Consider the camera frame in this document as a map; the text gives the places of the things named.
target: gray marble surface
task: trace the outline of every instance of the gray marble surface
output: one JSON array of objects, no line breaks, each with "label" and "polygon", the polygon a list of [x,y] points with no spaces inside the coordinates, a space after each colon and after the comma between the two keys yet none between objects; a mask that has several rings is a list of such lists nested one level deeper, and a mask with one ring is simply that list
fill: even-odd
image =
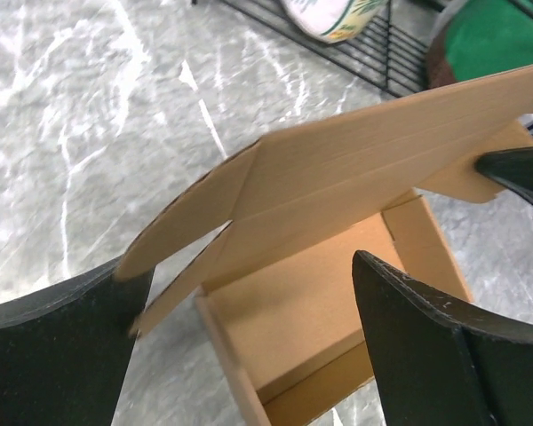
[{"label": "gray marble surface", "polygon": [[[430,12],[395,6],[426,39]],[[379,93],[214,0],[0,0],[0,303],[121,254],[261,133]],[[533,323],[533,209],[428,194],[477,304]],[[152,297],[206,241],[159,266]],[[382,424],[375,384],[315,424]],[[133,353],[115,425],[243,421],[191,300]]]}]

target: green cloth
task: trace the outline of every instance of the green cloth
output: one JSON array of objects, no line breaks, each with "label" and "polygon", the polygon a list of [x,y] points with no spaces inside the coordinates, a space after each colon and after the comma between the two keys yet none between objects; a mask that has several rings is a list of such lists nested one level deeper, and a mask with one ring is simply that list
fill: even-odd
[{"label": "green cloth", "polygon": [[531,65],[533,20],[506,0],[469,0],[449,24],[444,51],[459,82]]}]

